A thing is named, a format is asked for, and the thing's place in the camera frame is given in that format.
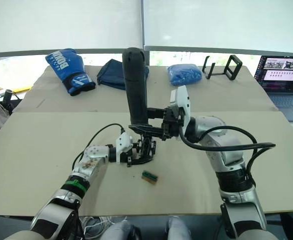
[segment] white roller shade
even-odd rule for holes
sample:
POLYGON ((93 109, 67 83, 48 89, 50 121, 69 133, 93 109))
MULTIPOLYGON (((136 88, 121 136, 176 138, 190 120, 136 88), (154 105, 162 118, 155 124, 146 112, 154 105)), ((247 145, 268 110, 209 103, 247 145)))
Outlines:
POLYGON ((293 53, 293 0, 144 0, 144 29, 146 50, 293 53))
POLYGON ((0 53, 142 48, 139 0, 0 0, 0 53))

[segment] blue boxing glove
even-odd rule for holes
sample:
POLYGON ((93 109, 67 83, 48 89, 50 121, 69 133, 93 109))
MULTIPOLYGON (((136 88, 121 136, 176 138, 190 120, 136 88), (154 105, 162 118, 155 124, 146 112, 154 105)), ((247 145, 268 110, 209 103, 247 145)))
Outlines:
POLYGON ((96 83, 85 73, 82 57, 77 55, 74 49, 55 51, 47 55, 45 59, 71 96, 96 88, 96 83))

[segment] robotic arm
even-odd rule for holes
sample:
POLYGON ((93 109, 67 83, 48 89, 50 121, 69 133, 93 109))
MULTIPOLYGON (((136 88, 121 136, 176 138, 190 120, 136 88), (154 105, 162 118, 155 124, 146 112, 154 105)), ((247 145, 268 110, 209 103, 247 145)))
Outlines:
MULTIPOLYGON (((181 138, 192 148, 206 151, 219 183, 219 192, 223 201, 220 208, 227 234, 232 238, 243 240, 276 240, 266 231, 266 218, 242 152, 242 150, 266 146, 271 148, 275 145, 272 143, 240 145, 239 140, 227 129, 220 129, 226 126, 221 119, 214 116, 191 117, 191 102, 185 86, 180 86, 171 92, 170 106, 163 109, 147 108, 143 52, 137 48, 128 48, 124 51, 122 60, 131 116, 129 128, 139 134, 141 139, 133 143, 132 137, 122 132, 116 140, 116 147, 88 146, 83 152, 83 158, 74 167, 63 186, 34 217, 31 231, 21 231, 6 239, 69 239, 80 225, 78 209, 83 197, 98 174, 103 174, 109 162, 117 164, 124 162, 128 167, 147 163, 156 153, 154 138, 165 141, 176 137, 181 138), (161 127, 150 125, 148 119, 162 119, 161 127), (134 159, 133 149, 136 149, 139 158, 134 159)), ((114 239, 112 229, 105 234, 113 236, 114 239)))

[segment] laptop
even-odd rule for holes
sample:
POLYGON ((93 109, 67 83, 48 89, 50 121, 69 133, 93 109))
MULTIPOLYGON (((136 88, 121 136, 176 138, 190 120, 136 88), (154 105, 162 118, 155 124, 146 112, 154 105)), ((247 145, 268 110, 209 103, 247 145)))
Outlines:
POLYGON ((254 78, 287 120, 293 122, 293 57, 261 56, 254 78))

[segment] green band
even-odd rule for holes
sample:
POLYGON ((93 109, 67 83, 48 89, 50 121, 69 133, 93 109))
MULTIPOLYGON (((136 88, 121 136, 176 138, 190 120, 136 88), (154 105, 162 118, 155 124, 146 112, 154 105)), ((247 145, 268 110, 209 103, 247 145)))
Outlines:
POLYGON ((84 186, 81 185, 81 183, 79 182, 79 180, 66 181, 64 184, 76 186, 79 189, 83 190, 84 193, 87 192, 87 189, 84 186))

